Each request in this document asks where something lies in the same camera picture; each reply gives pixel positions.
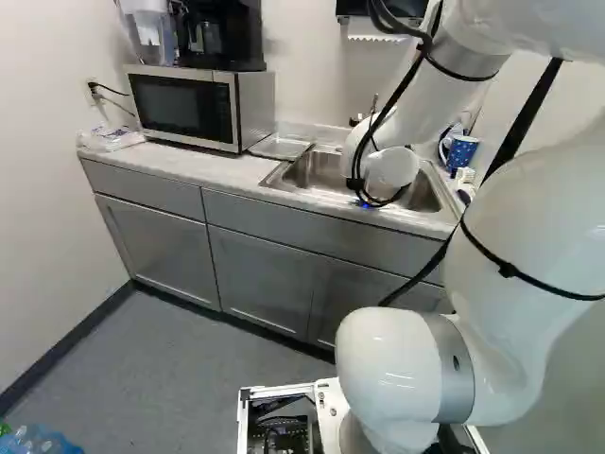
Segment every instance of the coffee maker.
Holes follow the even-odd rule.
[[[171,0],[178,66],[265,71],[261,0]]]

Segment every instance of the wall outlet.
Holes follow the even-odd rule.
[[[96,106],[96,100],[93,98],[93,92],[91,91],[91,88],[88,86],[89,82],[98,82],[98,80],[96,78],[86,78],[83,82],[82,82],[82,89],[84,90],[84,97],[86,98],[86,103],[89,106]]]

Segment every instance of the cabinet door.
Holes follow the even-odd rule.
[[[305,339],[318,258],[209,226],[223,310]]]
[[[407,279],[333,258],[322,257],[321,279],[316,282],[309,321],[309,340],[333,348],[338,326],[361,307],[376,306]],[[392,307],[432,312],[445,298],[443,288],[420,283]]]
[[[96,202],[133,278],[220,310],[205,224],[109,197]]]

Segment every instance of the baseboard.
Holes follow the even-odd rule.
[[[128,281],[4,390],[0,394],[0,416],[5,416],[80,341],[124,304],[134,291],[133,281]]]
[[[265,328],[264,326],[260,326],[252,322],[247,322],[245,320],[238,319],[234,315],[228,314],[226,312],[217,312],[207,307],[190,303],[188,301],[183,300],[182,298],[179,298],[178,296],[172,295],[170,293],[140,282],[135,282],[134,286],[137,290],[144,292],[150,296],[159,298],[162,301],[169,303],[173,306],[178,306],[182,309],[188,310],[202,317],[206,317],[207,319],[212,319],[218,322],[230,324],[231,326],[235,326],[255,336],[259,336],[261,338],[265,338],[270,341],[282,344],[285,347],[288,347],[292,350],[296,350],[297,352],[301,352],[305,355],[308,355],[309,357],[319,359],[330,364],[336,364],[334,353],[328,350],[324,350],[320,347],[311,345],[301,340],[289,338],[288,336],[284,336],[283,334],[271,331],[270,329]]]

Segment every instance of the microwave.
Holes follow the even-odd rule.
[[[144,136],[241,153],[275,132],[275,74],[126,65]]]

